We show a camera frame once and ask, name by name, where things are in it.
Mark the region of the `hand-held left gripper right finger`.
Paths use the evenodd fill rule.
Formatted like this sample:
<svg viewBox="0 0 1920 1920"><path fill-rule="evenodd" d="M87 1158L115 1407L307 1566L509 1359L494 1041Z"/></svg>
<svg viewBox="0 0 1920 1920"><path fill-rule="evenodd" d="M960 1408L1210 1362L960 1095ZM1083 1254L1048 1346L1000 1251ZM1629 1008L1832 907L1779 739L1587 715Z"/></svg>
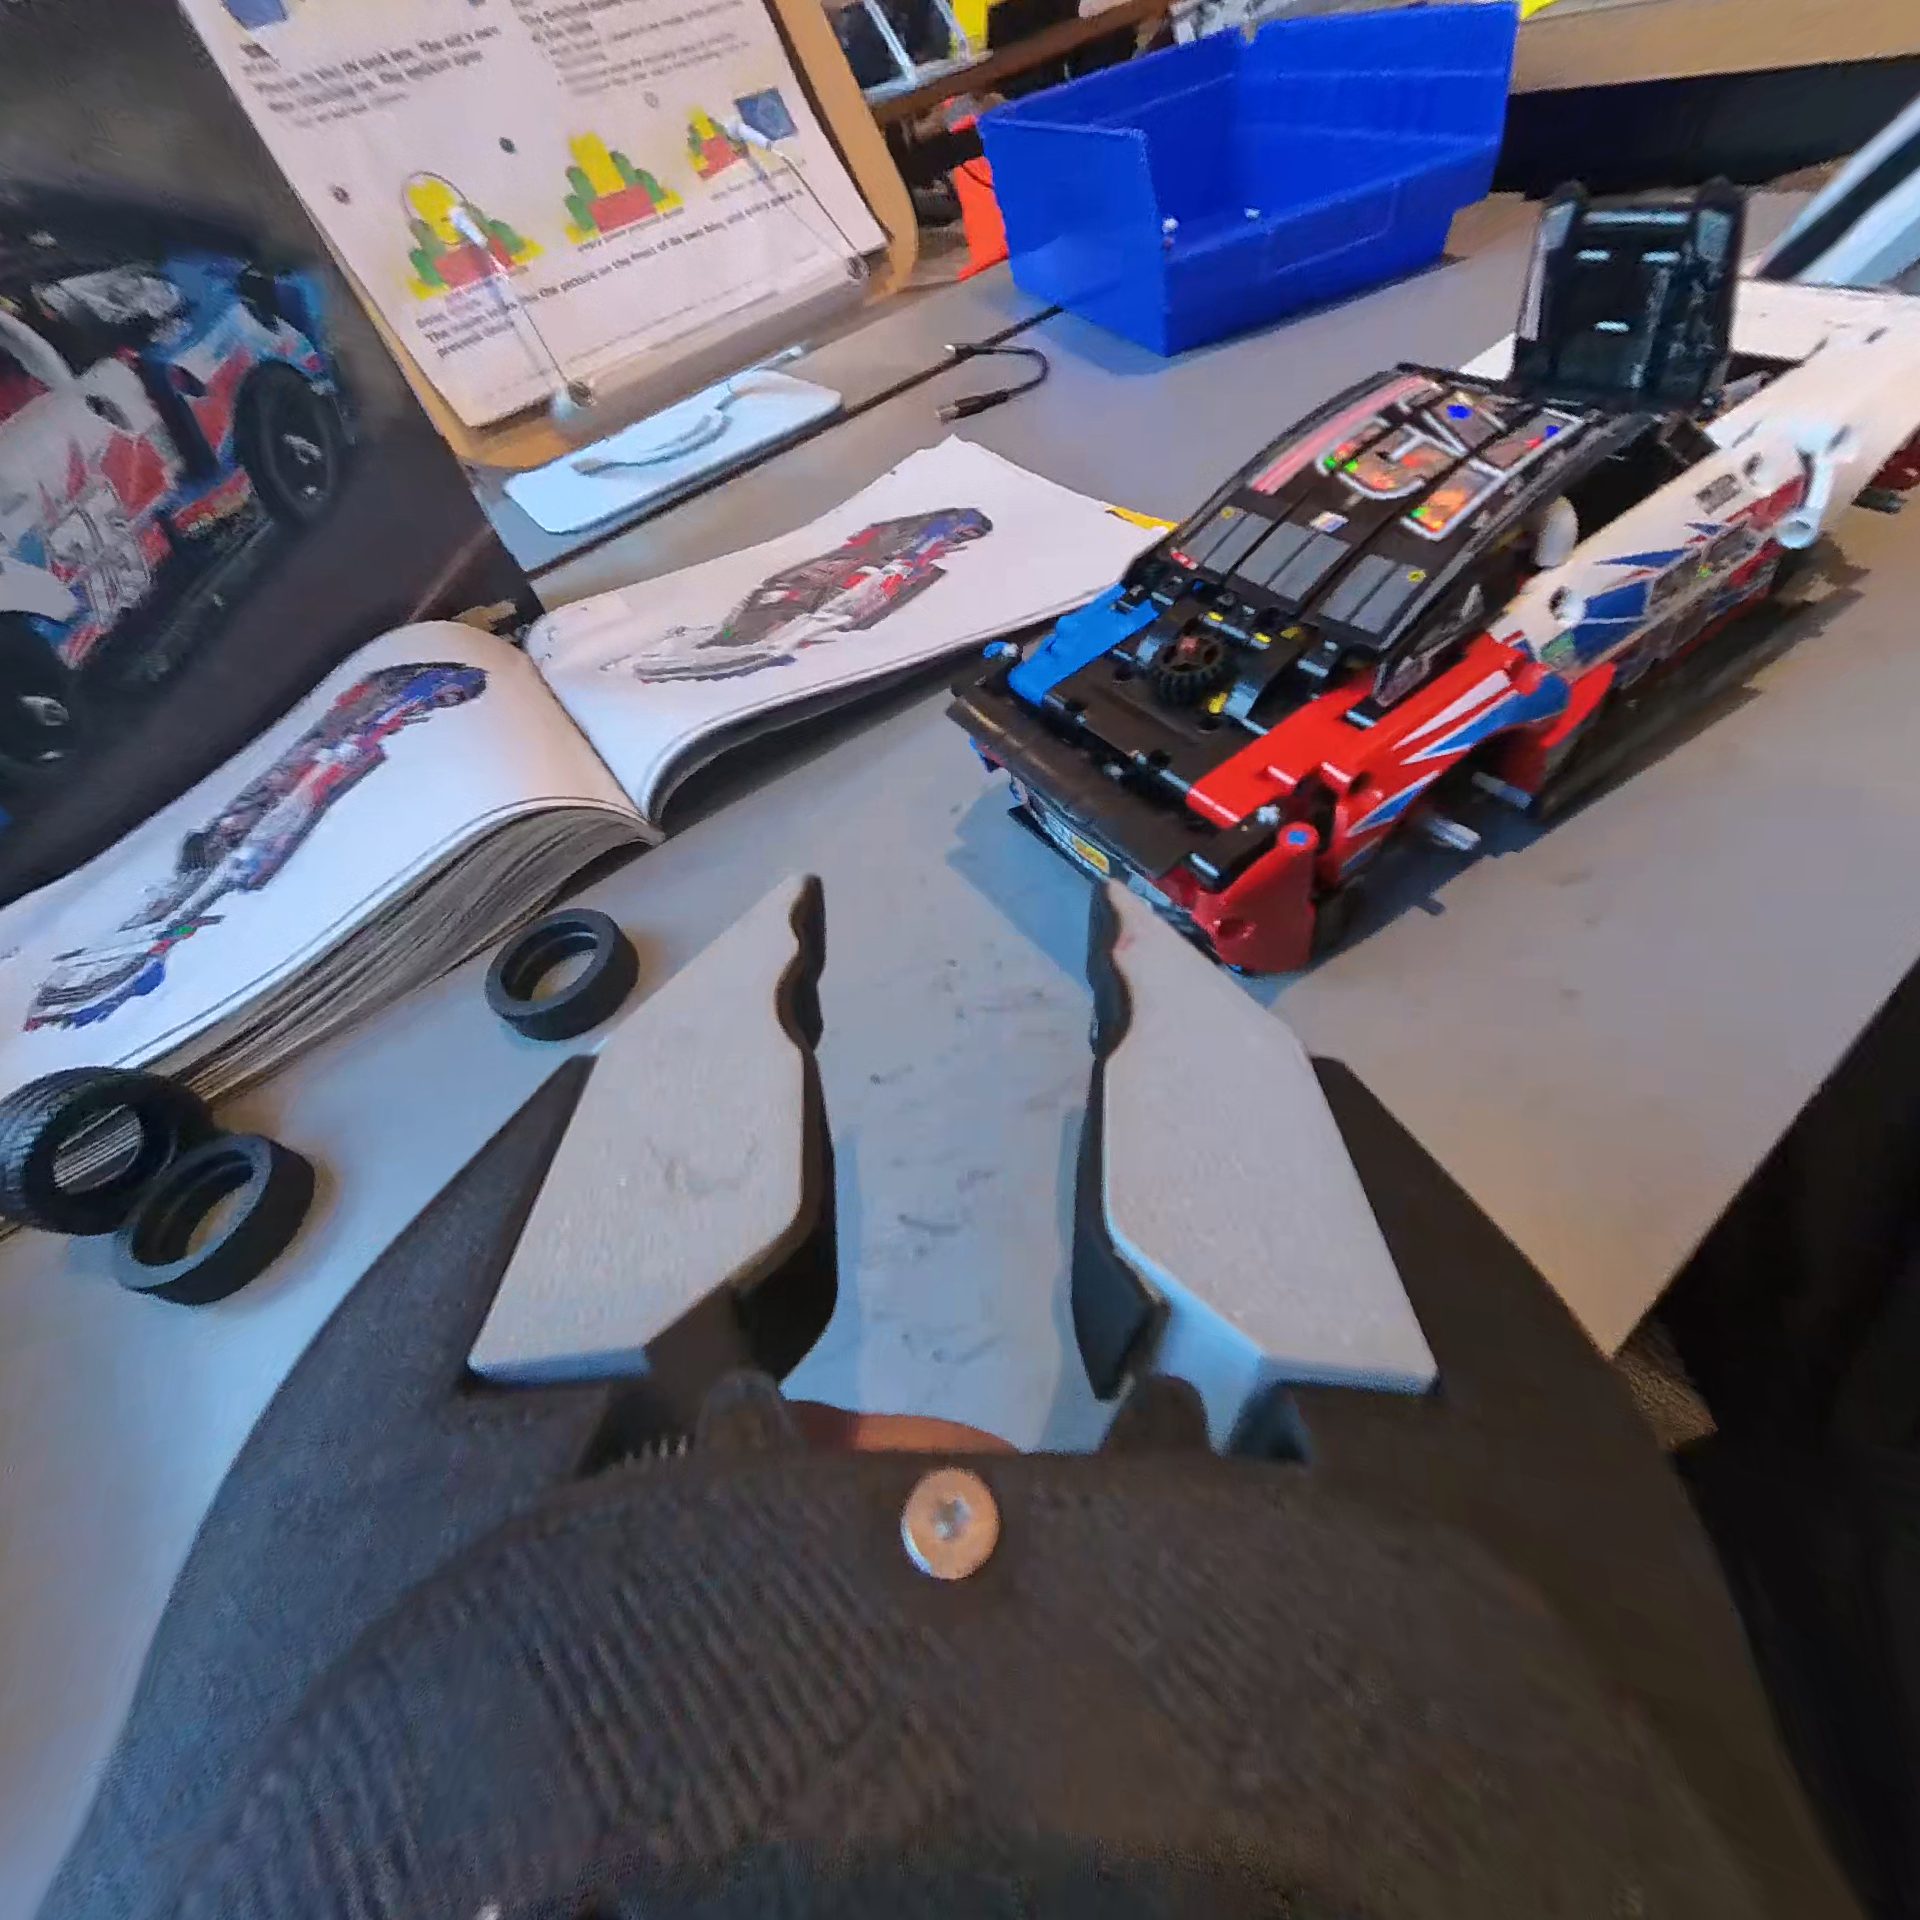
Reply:
<svg viewBox="0 0 1920 1920"><path fill-rule="evenodd" d="M1431 1395L1432 1349L1292 1030L1114 881L1088 902L1088 987L1070 1306L1094 1399L1178 1381L1235 1451L1306 1387Z"/></svg>

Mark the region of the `toy brick race car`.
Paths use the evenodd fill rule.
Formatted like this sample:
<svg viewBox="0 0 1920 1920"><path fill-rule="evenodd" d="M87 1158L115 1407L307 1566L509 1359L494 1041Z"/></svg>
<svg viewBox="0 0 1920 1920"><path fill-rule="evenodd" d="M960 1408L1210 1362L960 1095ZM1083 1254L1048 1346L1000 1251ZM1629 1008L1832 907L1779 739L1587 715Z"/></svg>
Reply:
<svg viewBox="0 0 1920 1920"><path fill-rule="evenodd" d="M1915 294L1746 273L1743 192L1556 190L1516 328L1280 433L1092 605L952 686L1015 817L1238 974L1378 858L1544 822L1707 701L1851 509L1915 487Z"/></svg>

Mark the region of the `grey desk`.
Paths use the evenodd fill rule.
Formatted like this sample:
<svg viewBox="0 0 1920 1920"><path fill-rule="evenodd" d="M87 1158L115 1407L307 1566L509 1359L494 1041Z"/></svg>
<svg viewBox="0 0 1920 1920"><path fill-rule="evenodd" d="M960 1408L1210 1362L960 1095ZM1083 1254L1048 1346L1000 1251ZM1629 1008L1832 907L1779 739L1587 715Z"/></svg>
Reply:
<svg viewBox="0 0 1920 1920"><path fill-rule="evenodd" d="M1605 1352L1915 963L1915 505L1848 514L1782 651L1532 827L1378 881L1248 993L1351 1069ZM1083 1443L1067 1203L1088 882L1018 827L947 682L735 760L590 895L671 978L791 873L826 903L839 1298L800 1390ZM373 1261L554 1073L467 965L243 1095L315 1161L291 1256L207 1310L4 1248L4 1915L77 1835L167 1594L261 1411Z"/></svg>

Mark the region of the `white flat pad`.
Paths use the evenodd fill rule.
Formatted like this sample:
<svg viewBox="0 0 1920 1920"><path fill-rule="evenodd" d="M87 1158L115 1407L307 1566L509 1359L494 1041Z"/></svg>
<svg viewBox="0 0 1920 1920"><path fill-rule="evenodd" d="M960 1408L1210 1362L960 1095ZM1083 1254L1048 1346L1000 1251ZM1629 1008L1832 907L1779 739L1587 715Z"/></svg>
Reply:
<svg viewBox="0 0 1920 1920"><path fill-rule="evenodd" d="M749 369L517 472L502 496L546 538L579 538L669 509L764 453L843 415L843 395L775 369Z"/></svg>

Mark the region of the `blue plastic bin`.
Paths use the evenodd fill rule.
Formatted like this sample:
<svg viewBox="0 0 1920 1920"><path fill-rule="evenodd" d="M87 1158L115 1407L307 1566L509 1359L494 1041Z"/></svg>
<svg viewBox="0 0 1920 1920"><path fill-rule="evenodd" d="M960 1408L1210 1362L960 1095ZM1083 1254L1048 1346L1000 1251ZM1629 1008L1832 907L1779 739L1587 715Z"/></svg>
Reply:
<svg viewBox="0 0 1920 1920"><path fill-rule="evenodd" d="M989 111L1018 288L1172 358L1421 273L1492 187L1517 5L1277 17Z"/></svg>

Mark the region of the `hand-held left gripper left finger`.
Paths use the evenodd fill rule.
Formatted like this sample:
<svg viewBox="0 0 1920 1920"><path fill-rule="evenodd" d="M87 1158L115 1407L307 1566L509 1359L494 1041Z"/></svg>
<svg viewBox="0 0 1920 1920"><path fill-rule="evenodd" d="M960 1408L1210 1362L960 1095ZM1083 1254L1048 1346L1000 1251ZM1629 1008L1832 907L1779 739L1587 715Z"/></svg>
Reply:
<svg viewBox="0 0 1920 1920"><path fill-rule="evenodd" d="M826 887L786 878L611 1034L471 1354L496 1385L791 1376L837 1302Z"/></svg>

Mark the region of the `instruction sheet on stand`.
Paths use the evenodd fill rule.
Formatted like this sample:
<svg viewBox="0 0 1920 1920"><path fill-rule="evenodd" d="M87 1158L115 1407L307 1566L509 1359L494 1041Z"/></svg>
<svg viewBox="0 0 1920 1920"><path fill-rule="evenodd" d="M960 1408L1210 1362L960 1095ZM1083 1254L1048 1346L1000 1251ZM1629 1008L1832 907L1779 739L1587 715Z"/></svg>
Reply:
<svg viewBox="0 0 1920 1920"><path fill-rule="evenodd" d="M650 351L604 375L562 375L539 407L484 427L458 422L444 401L426 399L442 440L471 470L527 472L602 440L764 355L837 339L852 320L908 290L920 259L919 221L874 111L834 38L826 5L772 3L786 53L834 152L885 234L877 251L847 271L846 294L816 294L758 320L726 320L688 343Z"/></svg>

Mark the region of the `black toy car box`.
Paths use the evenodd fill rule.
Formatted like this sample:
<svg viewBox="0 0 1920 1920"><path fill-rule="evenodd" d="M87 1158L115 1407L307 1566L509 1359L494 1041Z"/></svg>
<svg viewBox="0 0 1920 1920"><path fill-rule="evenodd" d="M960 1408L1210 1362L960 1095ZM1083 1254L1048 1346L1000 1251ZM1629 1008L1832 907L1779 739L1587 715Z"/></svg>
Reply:
<svg viewBox="0 0 1920 1920"><path fill-rule="evenodd" d="M539 605L182 9L2 17L12 903L373 639Z"/></svg>

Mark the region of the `open instruction booklet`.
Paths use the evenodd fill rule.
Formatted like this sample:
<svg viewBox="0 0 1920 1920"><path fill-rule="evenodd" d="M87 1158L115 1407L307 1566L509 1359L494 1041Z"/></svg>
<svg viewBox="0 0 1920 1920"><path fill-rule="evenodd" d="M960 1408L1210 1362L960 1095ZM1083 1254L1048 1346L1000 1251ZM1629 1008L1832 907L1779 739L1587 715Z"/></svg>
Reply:
<svg viewBox="0 0 1920 1920"><path fill-rule="evenodd" d="M967 440L780 538L524 641L388 631L117 848L4 913L2 1090L160 1073L219 1101L654 848L734 745L1083 609L1164 519Z"/></svg>

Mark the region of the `black rubber tyre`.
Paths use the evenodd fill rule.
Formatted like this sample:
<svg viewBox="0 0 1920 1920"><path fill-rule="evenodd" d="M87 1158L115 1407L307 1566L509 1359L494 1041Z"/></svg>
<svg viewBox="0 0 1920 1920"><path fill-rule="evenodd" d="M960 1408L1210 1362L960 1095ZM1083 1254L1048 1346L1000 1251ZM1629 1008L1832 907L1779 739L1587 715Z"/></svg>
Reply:
<svg viewBox="0 0 1920 1920"><path fill-rule="evenodd" d="M255 1134L219 1134L174 1160L112 1238L118 1290L205 1309L258 1281L315 1198L307 1158Z"/></svg>
<svg viewBox="0 0 1920 1920"><path fill-rule="evenodd" d="M34 1232L112 1234L168 1167L218 1133L207 1104L167 1074L47 1073L2 1102L2 1217Z"/></svg>
<svg viewBox="0 0 1920 1920"><path fill-rule="evenodd" d="M514 933L486 974L486 1008L533 1042L579 1041L637 986L634 941L597 907L562 907Z"/></svg>

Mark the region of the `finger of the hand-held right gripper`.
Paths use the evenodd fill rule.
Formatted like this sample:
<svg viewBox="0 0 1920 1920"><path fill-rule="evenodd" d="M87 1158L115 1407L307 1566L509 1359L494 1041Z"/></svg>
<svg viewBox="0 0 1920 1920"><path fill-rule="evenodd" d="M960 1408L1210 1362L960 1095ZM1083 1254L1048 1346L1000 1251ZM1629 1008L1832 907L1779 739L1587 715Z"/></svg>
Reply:
<svg viewBox="0 0 1920 1920"><path fill-rule="evenodd" d="M1858 208L1839 200L1810 203L1746 273L1760 281L1871 290L1914 278L1915 261L1918 184L1898 184Z"/></svg>
<svg viewBox="0 0 1920 1920"><path fill-rule="evenodd" d="M1822 185L1823 203L1866 207L1895 192L1918 167L1918 95Z"/></svg>

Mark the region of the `printed instruction sheet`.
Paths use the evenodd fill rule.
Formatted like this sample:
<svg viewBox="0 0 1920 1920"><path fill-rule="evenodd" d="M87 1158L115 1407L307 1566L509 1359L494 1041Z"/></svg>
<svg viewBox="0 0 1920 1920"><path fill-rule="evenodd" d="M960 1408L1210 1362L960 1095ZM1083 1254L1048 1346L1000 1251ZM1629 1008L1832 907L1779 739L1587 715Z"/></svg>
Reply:
<svg viewBox="0 0 1920 1920"><path fill-rule="evenodd" d="M786 346L887 256L767 5L182 5L462 430Z"/></svg>

